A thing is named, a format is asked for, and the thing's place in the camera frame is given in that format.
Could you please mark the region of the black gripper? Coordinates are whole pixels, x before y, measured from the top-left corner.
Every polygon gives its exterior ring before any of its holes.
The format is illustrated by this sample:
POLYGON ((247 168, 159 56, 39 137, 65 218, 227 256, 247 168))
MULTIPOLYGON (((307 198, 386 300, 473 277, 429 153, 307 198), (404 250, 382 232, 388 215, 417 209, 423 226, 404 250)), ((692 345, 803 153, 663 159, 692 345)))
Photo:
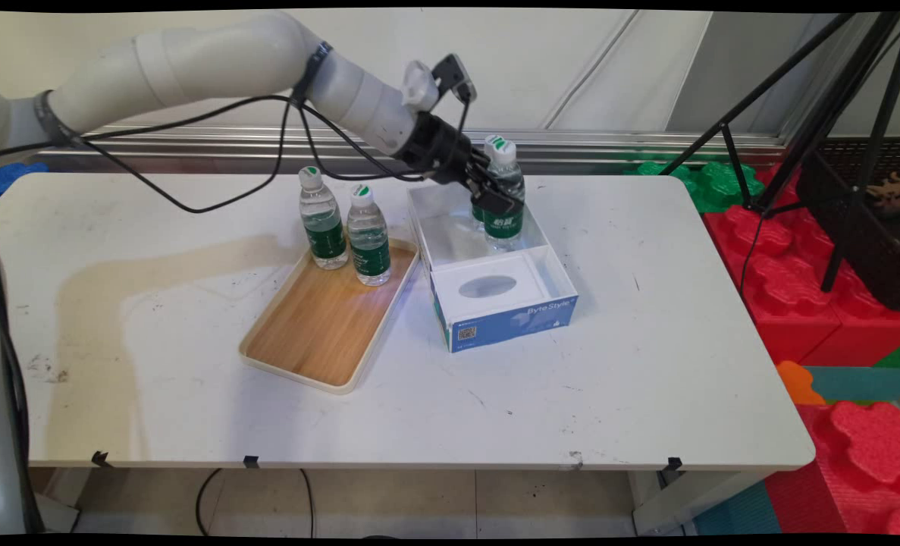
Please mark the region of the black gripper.
POLYGON ((525 176, 489 173, 487 153, 437 115, 417 114, 394 158, 437 184, 463 184, 471 193, 471 204, 494 217, 518 215, 525 208, 525 176))

